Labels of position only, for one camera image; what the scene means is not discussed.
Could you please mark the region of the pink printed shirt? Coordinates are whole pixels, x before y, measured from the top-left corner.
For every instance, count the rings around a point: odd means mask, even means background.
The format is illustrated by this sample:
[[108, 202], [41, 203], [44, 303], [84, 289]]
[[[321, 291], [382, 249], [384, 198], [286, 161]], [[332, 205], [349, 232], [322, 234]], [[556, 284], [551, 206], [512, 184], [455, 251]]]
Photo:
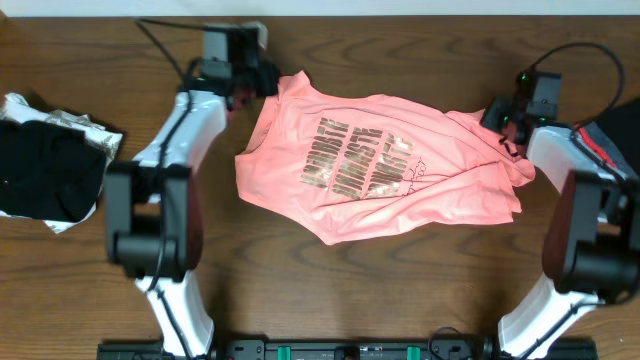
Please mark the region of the pink printed shirt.
[[238, 194], [328, 245], [429, 223], [509, 223], [535, 169], [481, 117], [388, 95], [330, 96], [305, 73], [285, 76], [235, 159]]

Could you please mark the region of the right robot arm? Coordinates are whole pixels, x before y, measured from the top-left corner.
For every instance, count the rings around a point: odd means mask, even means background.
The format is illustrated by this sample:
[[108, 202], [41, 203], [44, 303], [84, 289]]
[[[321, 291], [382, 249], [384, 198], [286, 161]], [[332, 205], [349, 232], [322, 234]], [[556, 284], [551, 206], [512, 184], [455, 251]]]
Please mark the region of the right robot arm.
[[543, 243], [543, 273], [498, 323], [480, 359], [595, 359], [589, 339], [565, 332], [596, 309], [621, 305], [639, 290], [639, 181], [624, 173], [579, 126], [557, 120], [562, 77], [522, 71], [512, 97], [497, 97], [481, 124], [511, 156], [540, 169], [560, 197]]

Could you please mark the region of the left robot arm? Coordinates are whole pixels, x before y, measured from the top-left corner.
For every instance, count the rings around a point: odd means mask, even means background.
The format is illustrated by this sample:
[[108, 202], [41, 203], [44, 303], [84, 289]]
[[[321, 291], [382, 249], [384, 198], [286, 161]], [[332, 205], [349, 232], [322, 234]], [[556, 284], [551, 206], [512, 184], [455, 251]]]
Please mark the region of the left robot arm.
[[196, 172], [231, 113], [273, 96], [280, 72], [265, 59], [268, 30], [258, 21], [199, 26], [202, 56], [176, 70], [173, 109], [154, 139], [104, 177], [106, 253], [148, 300], [159, 343], [101, 344], [100, 359], [213, 359], [215, 325], [195, 269], [203, 246]]

